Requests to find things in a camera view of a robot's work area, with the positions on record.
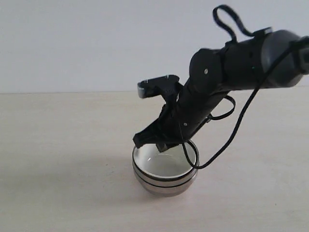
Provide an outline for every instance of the bowl rim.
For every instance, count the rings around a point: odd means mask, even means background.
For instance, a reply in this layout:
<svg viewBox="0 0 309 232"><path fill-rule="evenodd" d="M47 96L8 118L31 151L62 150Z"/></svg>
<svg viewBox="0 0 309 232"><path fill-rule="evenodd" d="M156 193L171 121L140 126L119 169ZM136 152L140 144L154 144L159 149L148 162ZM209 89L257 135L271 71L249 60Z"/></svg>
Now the bowl rim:
<svg viewBox="0 0 309 232"><path fill-rule="evenodd" d="M197 146L191 141L191 140L188 140L186 143L188 143L194 150L194 153L196 155L196 163L198 164L199 163L199 152L198 152L198 149L197 149ZM176 180L180 180L180 179L183 179L184 177L186 177L187 175L189 175L192 171L194 171L195 169L193 167L191 167L190 169L188 169L185 173L182 173L180 175L172 175L172 176L159 176L159 175L155 175L155 174L151 174L145 170L142 170L138 165L137 163L135 162L135 159L134 159L134 151L135 149L137 149L136 146L134 146L133 148L133 151L132 151L132 161L135 165L135 167L143 174L145 175L146 177L150 178L150 179L153 179L153 180L157 180L157 181L176 181Z"/></svg>

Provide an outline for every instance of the silver bowl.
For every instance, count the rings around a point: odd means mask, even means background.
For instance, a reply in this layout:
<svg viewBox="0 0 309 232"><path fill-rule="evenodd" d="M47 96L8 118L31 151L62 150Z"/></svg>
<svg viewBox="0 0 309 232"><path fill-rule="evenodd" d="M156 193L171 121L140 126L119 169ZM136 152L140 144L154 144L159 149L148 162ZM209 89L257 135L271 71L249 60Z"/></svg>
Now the silver bowl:
<svg viewBox="0 0 309 232"><path fill-rule="evenodd" d="M198 150L192 141L185 144L192 163L198 164ZM182 145L160 153L155 144L146 144L132 154L135 177L150 193L172 197L185 192L194 182L197 169L188 163Z"/></svg>

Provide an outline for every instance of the white wall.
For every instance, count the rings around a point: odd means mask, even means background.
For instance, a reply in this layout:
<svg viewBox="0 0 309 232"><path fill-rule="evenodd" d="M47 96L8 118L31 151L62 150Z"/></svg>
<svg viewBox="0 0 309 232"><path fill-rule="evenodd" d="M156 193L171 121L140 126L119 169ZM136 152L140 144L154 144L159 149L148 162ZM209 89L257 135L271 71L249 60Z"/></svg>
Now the white wall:
<svg viewBox="0 0 309 232"><path fill-rule="evenodd" d="M251 31L309 34L307 0L2 0L0 93L135 90L165 74L184 83L200 47L229 40L212 19L222 3Z"/></svg>

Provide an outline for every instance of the table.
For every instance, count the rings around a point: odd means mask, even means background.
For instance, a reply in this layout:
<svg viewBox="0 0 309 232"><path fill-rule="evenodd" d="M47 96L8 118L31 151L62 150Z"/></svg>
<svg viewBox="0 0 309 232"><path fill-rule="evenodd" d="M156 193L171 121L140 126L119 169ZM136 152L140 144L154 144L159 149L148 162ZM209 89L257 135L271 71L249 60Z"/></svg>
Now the table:
<svg viewBox="0 0 309 232"><path fill-rule="evenodd" d="M134 177L134 133L161 97L136 92L0 95L0 231L302 232L309 229L309 87L261 90L230 147L182 195L158 198ZM235 113L193 141L206 162ZM228 101L214 110L230 109Z"/></svg>

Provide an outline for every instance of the robotic arm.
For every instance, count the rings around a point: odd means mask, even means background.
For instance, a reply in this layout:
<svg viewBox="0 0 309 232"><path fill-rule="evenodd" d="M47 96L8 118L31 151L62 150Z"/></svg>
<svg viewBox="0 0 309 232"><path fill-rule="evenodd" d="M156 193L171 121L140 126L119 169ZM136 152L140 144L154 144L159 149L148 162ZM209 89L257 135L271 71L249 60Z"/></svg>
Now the robotic arm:
<svg viewBox="0 0 309 232"><path fill-rule="evenodd" d="M236 22L240 31L250 39L238 42L233 30L223 23L217 14L226 11ZM189 66L189 79L181 85L179 77L166 75L138 83L139 97L144 99L161 95L163 105L159 117L133 137L137 148L156 144L160 152L191 139L197 131L211 120L219 120L233 113L235 101L230 91L254 89L245 104L235 129L227 143L209 162L194 168L208 166L232 142L243 115L259 89L295 86L309 74L309 37L300 37L288 30L272 31L265 28L253 33L247 31L239 16L227 5L213 10L216 24L226 30L231 41L221 49L202 48L197 51ZM219 117L212 110L227 99L234 108Z"/></svg>

